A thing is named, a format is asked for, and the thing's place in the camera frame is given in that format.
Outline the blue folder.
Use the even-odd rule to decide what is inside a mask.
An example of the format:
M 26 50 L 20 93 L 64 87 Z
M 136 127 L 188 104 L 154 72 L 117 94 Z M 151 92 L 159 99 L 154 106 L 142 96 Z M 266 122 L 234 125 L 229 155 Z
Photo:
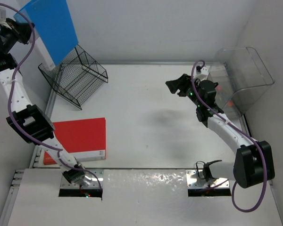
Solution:
M 32 0 L 20 9 L 36 31 L 35 47 L 51 71 L 78 45 L 65 0 Z

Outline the clear grey drawer organizer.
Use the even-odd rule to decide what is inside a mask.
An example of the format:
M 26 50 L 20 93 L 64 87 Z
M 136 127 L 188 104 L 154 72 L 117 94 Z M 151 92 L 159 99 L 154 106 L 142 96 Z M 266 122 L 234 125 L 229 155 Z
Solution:
M 216 104 L 232 121 L 241 118 L 275 82 L 253 47 L 217 51 L 208 79 L 219 83 L 222 90 L 216 91 Z

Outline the black wire mesh basket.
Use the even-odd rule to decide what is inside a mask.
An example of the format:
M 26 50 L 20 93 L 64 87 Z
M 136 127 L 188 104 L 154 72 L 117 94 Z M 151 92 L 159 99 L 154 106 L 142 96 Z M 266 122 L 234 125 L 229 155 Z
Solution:
M 80 45 L 51 71 L 43 64 L 38 69 L 56 94 L 80 110 L 103 83 L 108 83 L 107 70 Z

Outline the red notebook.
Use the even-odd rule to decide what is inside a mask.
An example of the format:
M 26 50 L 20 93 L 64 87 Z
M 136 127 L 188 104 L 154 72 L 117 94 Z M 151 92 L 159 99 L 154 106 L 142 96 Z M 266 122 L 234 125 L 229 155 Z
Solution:
M 106 119 L 54 122 L 55 136 L 78 161 L 106 159 Z

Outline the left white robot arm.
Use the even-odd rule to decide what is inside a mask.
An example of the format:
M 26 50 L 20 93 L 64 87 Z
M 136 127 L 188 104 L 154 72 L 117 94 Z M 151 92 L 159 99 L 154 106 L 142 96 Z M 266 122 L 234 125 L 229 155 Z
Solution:
M 9 51 L 19 42 L 27 44 L 34 35 L 34 24 L 18 23 L 0 16 L 0 83 L 8 96 L 9 126 L 27 143 L 45 149 L 71 184 L 87 187 L 91 173 L 58 141 L 48 116 L 28 97 L 19 64 Z

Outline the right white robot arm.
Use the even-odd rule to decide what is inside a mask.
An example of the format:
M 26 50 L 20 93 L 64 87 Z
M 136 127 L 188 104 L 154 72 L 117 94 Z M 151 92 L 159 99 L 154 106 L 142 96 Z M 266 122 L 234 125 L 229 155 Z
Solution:
M 176 80 L 167 81 L 167 87 L 172 94 L 188 97 L 196 105 L 198 121 L 215 132 L 234 152 L 234 163 L 222 160 L 207 162 L 203 166 L 201 179 L 212 181 L 218 177 L 228 176 L 240 187 L 248 188 L 267 179 L 275 178 L 275 169 L 271 145 L 267 141 L 258 142 L 247 138 L 237 131 L 237 127 L 228 120 L 224 111 L 216 103 L 217 82 L 195 79 L 183 74 Z

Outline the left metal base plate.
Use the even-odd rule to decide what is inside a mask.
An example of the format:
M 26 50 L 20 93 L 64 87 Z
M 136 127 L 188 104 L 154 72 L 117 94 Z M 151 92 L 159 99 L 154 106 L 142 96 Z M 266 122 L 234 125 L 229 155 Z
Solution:
M 102 186 L 104 171 L 101 169 L 91 170 L 89 172 L 70 169 L 63 173 L 60 188 L 61 189 L 96 189 Z

